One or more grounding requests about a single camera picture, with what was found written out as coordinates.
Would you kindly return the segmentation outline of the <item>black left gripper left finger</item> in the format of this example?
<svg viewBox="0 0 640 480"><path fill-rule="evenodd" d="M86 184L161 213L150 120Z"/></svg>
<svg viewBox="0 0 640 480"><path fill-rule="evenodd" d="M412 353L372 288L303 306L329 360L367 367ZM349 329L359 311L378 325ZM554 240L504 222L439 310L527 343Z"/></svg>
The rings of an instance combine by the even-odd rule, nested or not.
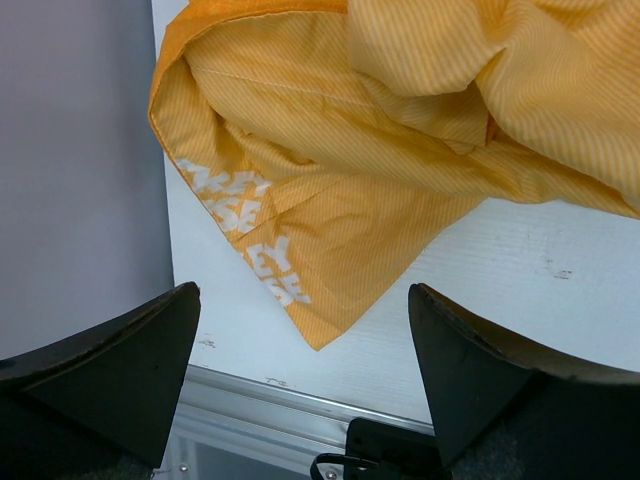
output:
<svg viewBox="0 0 640 480"><path fill-rule="evenodd" d="M2 360L2 478L151 478L163 460L200 311L200 290L188 282Z"/></svg>

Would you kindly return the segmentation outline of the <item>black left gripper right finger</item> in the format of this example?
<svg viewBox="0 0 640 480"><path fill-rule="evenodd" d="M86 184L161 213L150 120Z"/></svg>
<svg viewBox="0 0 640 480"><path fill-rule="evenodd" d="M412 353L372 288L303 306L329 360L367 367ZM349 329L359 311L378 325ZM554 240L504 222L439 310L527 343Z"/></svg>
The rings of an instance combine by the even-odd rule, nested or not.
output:
<svg viewBox="0 0 640 480"><path fill-rule="evenodd" d="M410 329L453 479L635 479L639 375L482 318L424 284Z"/></svg>

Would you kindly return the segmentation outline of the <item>yellow Mickey Mouse pillowcase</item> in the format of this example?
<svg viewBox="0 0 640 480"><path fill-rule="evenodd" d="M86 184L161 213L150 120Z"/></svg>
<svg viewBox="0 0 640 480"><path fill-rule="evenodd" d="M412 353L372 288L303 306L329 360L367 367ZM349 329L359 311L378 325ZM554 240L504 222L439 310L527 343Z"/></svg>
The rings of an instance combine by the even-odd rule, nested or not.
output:
<svg viewBox="0 0 640 480"><path fill-rule="evenodd" d="M639 214L635 1L191 1L149 119L321 349L488 198Z"/></svg>

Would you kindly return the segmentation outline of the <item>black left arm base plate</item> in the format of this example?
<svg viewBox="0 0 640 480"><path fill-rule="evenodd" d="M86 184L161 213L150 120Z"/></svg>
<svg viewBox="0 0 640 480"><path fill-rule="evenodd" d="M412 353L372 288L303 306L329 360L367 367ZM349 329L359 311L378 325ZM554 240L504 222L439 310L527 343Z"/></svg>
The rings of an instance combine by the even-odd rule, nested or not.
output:
<svg viewBox="0 0 640 480"><path fill-rule="evenodd" d="M342 453L322 453L310 466L310 478L450 479L432 435L365 418L349 423Z"/></svg>

